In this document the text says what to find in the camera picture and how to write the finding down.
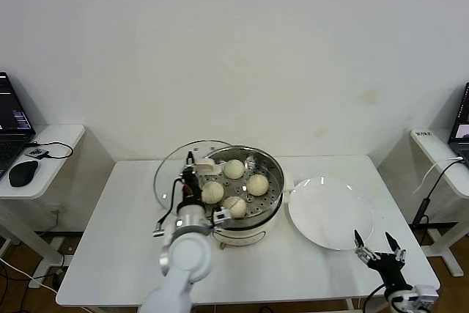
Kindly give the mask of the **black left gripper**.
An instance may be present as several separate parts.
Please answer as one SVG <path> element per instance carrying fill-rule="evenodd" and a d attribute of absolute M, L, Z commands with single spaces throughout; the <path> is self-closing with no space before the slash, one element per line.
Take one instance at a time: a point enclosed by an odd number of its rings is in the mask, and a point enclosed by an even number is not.
<path fill-rule="evenodd" d="M 193 152 L 189 151 L 187 155 L 187 164 L 194 164 L 195 158 Z M 199 186 L 199 178 L 193 165 L 187 165 L 182 171 L 182 203 L 184 205 L 201 205 L 202 190 Z"/>

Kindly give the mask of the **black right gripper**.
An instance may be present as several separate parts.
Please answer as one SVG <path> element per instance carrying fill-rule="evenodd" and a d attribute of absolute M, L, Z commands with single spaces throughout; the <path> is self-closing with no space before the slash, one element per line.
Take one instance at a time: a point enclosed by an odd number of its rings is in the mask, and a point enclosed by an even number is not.
<path fill-rule="evenodd" d="M 405 265 L 406 250 L 401 248 L 397 240 L 388 232 L 385 232 L 388 245 L 393 254 L 374 253 L 365 246 L 358 230 L 354 230 L 355 253 L 362 262 L 367 262 L 368 268 L 379 273 L 386 292 L 411 290 L 411 286 L 405 281 L 402 269 Z"/>

